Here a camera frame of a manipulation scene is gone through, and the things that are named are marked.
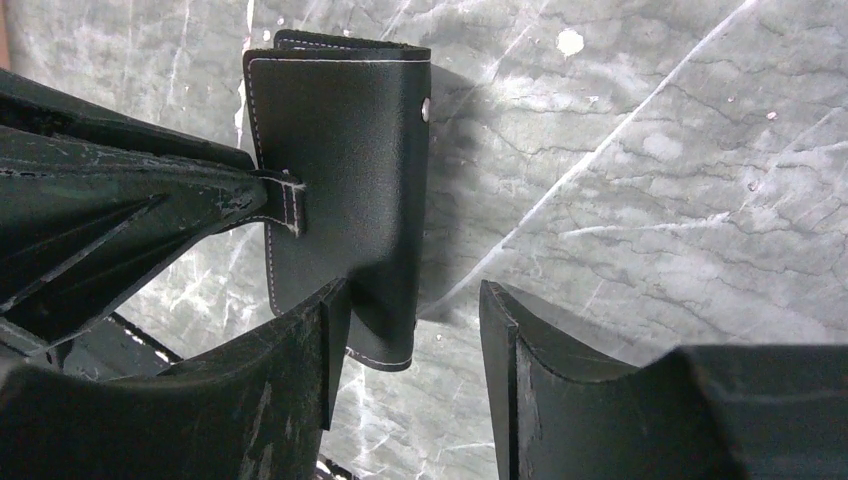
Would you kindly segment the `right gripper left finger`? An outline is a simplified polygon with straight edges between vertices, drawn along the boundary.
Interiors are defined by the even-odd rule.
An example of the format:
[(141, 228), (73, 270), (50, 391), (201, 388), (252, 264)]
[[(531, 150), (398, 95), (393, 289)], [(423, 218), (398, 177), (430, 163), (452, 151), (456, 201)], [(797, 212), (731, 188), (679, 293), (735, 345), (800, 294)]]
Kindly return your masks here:
[(309, 479), (332, 421), (351, 301), (336, 279), (156, 376), (1, 364), (5, 479)]

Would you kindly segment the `black card holder wallet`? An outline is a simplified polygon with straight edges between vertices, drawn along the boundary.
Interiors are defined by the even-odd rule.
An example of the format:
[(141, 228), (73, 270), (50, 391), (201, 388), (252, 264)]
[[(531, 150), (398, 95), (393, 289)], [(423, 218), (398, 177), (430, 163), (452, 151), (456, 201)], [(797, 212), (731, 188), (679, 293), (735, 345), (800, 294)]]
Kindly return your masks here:
[(347, 354), (412, 361), (422, 262), (431, 52), (283, 29), (243, 58), (258, 168), (270, 179), (266, 265), (282, 314), (347, 280)]

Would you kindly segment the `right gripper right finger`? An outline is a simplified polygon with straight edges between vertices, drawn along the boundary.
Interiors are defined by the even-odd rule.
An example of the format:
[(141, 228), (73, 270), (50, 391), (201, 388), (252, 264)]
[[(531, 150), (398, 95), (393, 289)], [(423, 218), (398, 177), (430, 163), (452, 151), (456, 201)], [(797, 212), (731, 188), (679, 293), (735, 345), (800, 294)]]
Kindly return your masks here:
[(479, 322), (502, 479), (843, 479), (843, 345), (678, 346), (644, 367), (483, 281)]

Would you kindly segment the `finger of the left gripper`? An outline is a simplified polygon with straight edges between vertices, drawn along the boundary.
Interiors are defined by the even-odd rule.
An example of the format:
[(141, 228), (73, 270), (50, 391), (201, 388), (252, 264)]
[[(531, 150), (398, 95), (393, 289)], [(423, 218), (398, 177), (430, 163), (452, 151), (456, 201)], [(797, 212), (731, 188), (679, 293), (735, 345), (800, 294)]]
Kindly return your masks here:
[(46, 352), (267, 200), (251, 170), (3, 127), (3, 341)]
[(255, 168), (243, 150), (134, 119), (5, 69), (1, 124), (155, 156), (203, 160), (243, 171)]

